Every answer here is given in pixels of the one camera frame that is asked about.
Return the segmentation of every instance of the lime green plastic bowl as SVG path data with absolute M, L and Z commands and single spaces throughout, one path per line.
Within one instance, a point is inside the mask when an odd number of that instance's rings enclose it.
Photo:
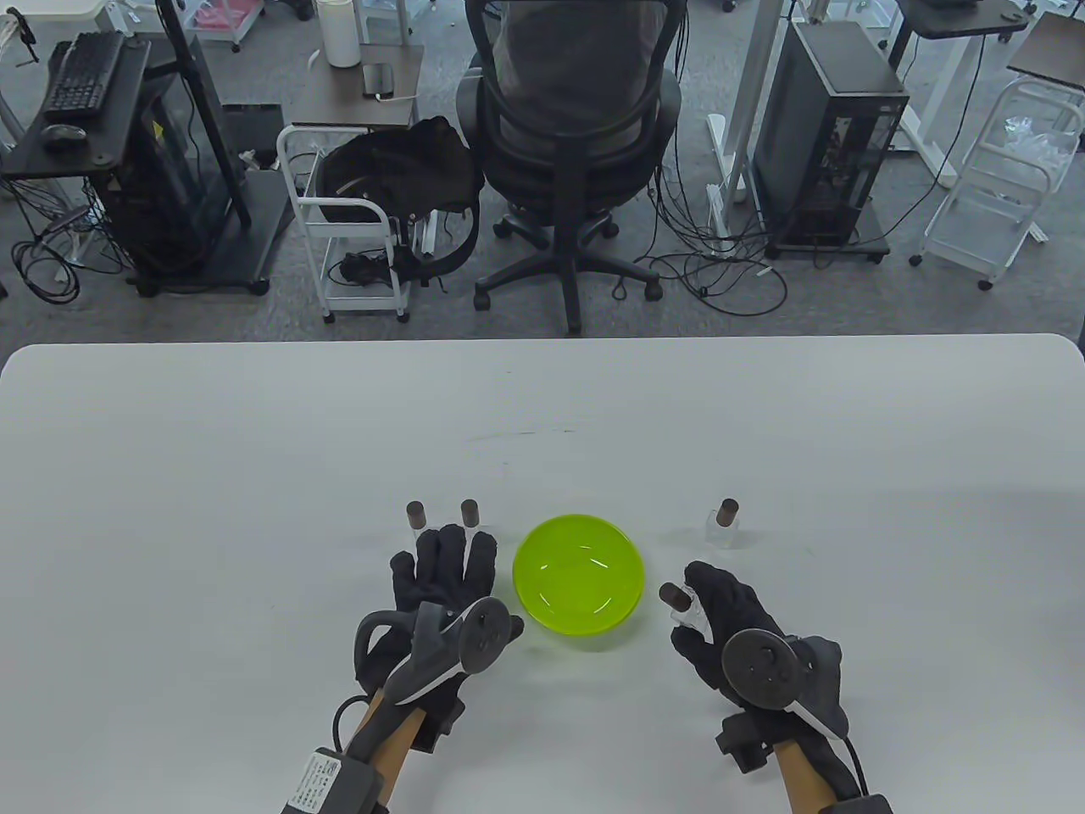
M 616 526 L 589 514 L 564 514 L 527 535 L 512 581 L 539 624 L 565 636 L 598 636 L 637 608 L 644 563 Z

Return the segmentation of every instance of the plastic bag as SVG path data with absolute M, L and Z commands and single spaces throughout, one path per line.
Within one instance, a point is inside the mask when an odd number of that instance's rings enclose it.
M 1006 119 L 1006 149 L 1023 158 L 1034 161 L 1055 180 L 1051 192 L 1062 186 L 1065 169 L 1074 157 L 1077 139 L 1072 132 L 1033 132 L 1032 116 L 1012 116 Z

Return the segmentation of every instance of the black bag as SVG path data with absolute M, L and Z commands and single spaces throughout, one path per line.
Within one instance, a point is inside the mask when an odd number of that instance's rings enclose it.
M 462 266 L 478 241 L 478 193 L 485 180 L 471 151 L 444 116 L 409 129 L 375 130 L 357 136 L 328 153 L 312 179 L 321 198 L 363 198 L 401 227 L 433 209 L 471 212 L 471 232 L 449 254 L 423 263 L 409 245 L 396 246 L 393 267 L 400 280 L 429 281 Z M 321 206 L 333 222 L 375 222 L 360 206 Z

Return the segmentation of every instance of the black computer case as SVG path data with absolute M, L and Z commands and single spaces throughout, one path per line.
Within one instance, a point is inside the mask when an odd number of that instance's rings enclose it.
M 151 62 L 124 162 L 91 182 L 105 209 L 108 233 L 137 274 L 168 281 L 201 271 L 222 233 L 230 195 L 180 75 L 155 69 L 157 62 L 173 59 L 168 41 L 161 35 L 150 39 Z M 193 38 L 190 48 L 197 69 L 207 77 L 205 88 L 213 88 L 199 41 Z M 221 120 L 217 97 L 209 101 Z M 230 152 L 237 155 L 232 148 Z M 239 177 L 241 169 L 237 160 Z
M 860 240 L 859 216 L 907 102 L 857 23 L 788 26 L 753 155 L 771 246 L 816 252 Z

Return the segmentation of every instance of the chair armrest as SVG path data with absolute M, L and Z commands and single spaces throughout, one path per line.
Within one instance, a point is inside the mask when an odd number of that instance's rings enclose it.
M 456 117 L 468 147 L 474 150 L 480 141 L 478 103 L 482 99 L 482 68 L 468 68 L 456 89 Z

